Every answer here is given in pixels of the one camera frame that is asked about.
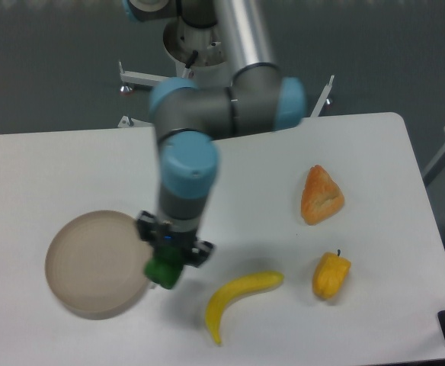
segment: silver metal tube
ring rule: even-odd
[[[273,63],[259,0],[214,0],[222,47],[234,73],[246,66]]]

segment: metal stand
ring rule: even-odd
[[[129,85],[141,85],[145,87],[154,87],[158,83],[163,82],[167,79],[165,76],[160,75],[152,75],[152,74],[143,74],[141,72],[133,72],[133,71],[124,71],[123,65],[121,61],[119,61],[119,76],[121,81],[123,82],[123,86],[121,87],[122,94],[129,94],[132,89]]]
[[[445,143],[436,152],[429,164],[421,172],[424,185],[427,187],[445,167]]]

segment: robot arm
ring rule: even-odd
[[[150,95],[161,181],[156,215],[143,211],[137,225],[154,250],[145,274],[165,288],[175,285],[185,265],[202,265],[214,248],[197,238],[217,173],[213,140],[295,127],[306,112],[302,84],[282,78],[274,62],[258,0],[180,3],[213,6],[233,78],[230,87],[214,89],[172,78]]]

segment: orange pastry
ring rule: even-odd
[[[300,213],[309,225],[327,219],[344,205],[344,196],[331,176],[320,166],[311,168],[302,193]]]

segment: yellow bell pepper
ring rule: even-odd
[[[351,262],[338,254],[326,252],[314,271],[312,290],[314,294],[323,299],[336,295],[351,267]]]

